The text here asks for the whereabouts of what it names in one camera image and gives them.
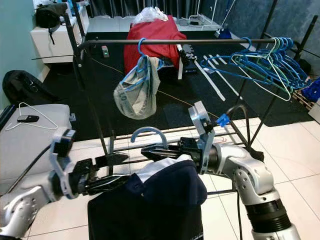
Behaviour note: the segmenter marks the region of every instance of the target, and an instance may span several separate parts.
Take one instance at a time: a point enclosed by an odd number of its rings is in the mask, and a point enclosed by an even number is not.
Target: wooden pallet
[[[292,97],[296,99],[300,104],[305,106],[305,108],[308,110],[310,110],[315,105],[313,101],[309,101],[302,95],[301,90],[294,91]]]

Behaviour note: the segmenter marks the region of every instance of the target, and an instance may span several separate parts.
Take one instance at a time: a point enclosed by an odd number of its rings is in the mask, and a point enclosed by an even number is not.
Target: dark blue garment
[[[203,240],[207,189],[191,160],[128,182],[88,203],[90,240]]]
[[[143,195],[152,204],[191,207],[207,199],[207,189],[192,160],[177,162],[158,171],[144,183],[134,173],[126,188],[135,195]]]

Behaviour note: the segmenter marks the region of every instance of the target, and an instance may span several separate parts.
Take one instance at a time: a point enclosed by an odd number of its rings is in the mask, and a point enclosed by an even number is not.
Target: black bag
[[[2,81],[3,92],[12,104],[52,104],[59,100],[36,77],[23,70],[8,71]]]
[[[52,37],[52,33],[60,27],[60,16],[65,13],[67,8],[67,4],[63,2],[40,5],[36,10],[36,25],[49,30],[49,35],[53,44],[55,44],[55,41]]]

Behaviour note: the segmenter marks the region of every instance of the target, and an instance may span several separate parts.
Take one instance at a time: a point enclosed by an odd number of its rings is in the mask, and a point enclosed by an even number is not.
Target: teal wall
[[[9,104],[2,80],[10,70],[25,70],[35,77],[44,68],[30,31],[35,27],[33,0],[0,0],[0,109]]]

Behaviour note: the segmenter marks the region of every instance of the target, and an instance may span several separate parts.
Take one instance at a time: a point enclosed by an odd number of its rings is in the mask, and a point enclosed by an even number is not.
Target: white cabinet
[[[89,27],[89,18],[87,14],[86,7],[82,6],[79,9],[80,19],[83,26],[83,30],[87,33]],[[77,44],[79,45],[82,42],[82,37],[79,30],[79,25],[76,21],[76,17],[73,16],[70,19],[71,25],[73,27],[73,34]],[[65,63],[72,62],[72,55],[74,52],[68,37],[68,32],[66,26],[61,25],[55,32],[52,33],[52,38],[54,44],[50,38],[49,31],[47,28],[35,27],[31,31],[31,36],[34,42],[34,45],[39,53],[39,56],[42,59],[43,63]]]

